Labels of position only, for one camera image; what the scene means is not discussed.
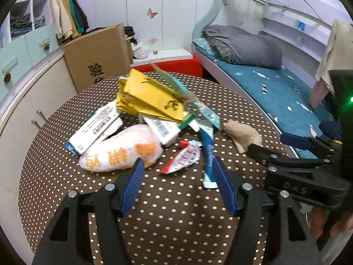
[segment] blue bedsheet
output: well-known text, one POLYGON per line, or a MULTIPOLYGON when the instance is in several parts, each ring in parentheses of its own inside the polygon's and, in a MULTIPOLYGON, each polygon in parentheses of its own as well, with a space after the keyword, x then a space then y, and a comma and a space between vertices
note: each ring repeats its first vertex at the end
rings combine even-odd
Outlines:
MULTIPOLYGON (((282 133, 310 137, 316 133, 321 136, 321 121, 333 120, 323 105, 320 104, 315 111, 309 106, 311 88, 285 67, 272 70, 229 64, 219 57, 211 56, 197 45, 194 46, 236 81, 273 119, 282 133)), ((296 151, 301 158, 315 158, 307 150, 296 151)))

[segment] blue gripper pad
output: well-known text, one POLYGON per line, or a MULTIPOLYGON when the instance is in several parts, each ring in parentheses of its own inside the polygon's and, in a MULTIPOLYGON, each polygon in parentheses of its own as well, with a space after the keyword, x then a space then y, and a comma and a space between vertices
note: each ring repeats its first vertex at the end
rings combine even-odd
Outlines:
POLYGON ((234 192, 234 189, 225 174, 225 170, 222 161, 214 157, 212 162, 212 172, 222 196, 223 204, 231 214, 235 215, 237 213, 236 192, 234 192))
POLYGON ((281 135, 281 142, 288 146, 302 150, 309 150, 311 148, 311 143, 307 138, 290 133, 283 133, 281 135))
POLYGON ((133 173, 122 193, 120 211, 125 216, 132 208, 145 173, 144 161, 139 158, 134 164, 133 173))

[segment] polka dot tablecloth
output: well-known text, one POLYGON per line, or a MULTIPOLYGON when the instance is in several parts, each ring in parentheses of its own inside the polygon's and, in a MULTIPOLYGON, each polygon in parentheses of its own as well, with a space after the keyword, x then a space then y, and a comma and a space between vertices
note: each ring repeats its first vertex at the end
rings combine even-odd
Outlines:
MULTIPOLYGON (((147 75, 159 80, 155 73, 147 75)), ((172 73, 221 118, 245 123, 262 135, 265 147, 285 154, 278 136, 266 119, 240 96, 201 78, 172 73)), ((78 159, 64 143, 84 124, 92 112, 115 98, 117 78, 108 78, 77 94, 59 108, 33 141, 22 170, 19 211, 28 242, 36 252, 45 228, 60 202, 70 190, 97 191, 114 182, 119 170, 93 173, 78 166, 78 159)), ((136 117, 122 115, 124 128, 137 124, 136 117)), ((187 127, 180 139, 199 140, 187 127)), ((200 162, 177 173, 159 171, 178 149, 166 148, 156 164, 145 171, 134 207, 120 219, 127 248, 135 264, 222 264, 237 227, 238 218, 224 208, 218 190, 202 187, 203 157, 200 162)), ((215 156, 237 171, 244 182, 262 187, 266 168, 245 154, 239 154, 230 137, 214 134, 215 156)), ((261 264, 266 243, 267 217, 262 217, 261 233, 254 264, 261 264)), ((103 264, 94 214, 89 214, 91 249, 95 264, 103 264)))

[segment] beige jacket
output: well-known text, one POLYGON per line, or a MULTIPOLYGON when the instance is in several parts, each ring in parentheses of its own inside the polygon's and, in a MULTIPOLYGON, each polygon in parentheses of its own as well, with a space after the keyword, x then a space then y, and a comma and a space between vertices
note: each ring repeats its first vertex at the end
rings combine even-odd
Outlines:
POLYGON ((73 34, 73 30, 69 14, 62 0, 50 0, 50 7, 52 9, 53 22, 56 25, 56 36, 58 39, 63 36, 65 39, 69 38, 73 34))
POLYGON ((335 19, 326 52, 319 65, 315 78, 322 78, 326 86, 335 94, 329 70, 353 70, 353 27, 335 19))

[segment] teal paper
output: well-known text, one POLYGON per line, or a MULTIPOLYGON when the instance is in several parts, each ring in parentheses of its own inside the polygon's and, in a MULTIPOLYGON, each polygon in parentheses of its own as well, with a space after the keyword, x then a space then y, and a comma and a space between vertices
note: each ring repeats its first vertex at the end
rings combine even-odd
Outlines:
MULTIPOLYGON (((177 94, 181 97, 187 97, 190 93, 188 88, 178 79, 168 74, 167 72, 161 70, 156 65, 151 64, 151 66, 155 69, 157 74, 164 79, 168 83, 168 85, 177 92, 177 94)), ((221 129, 220 117, 211 110, 208 106, 200 102, 199 100, 194 101, 194 106, 197 111, 202 114, 211 124, 213 124, 216 128, 221 129)))

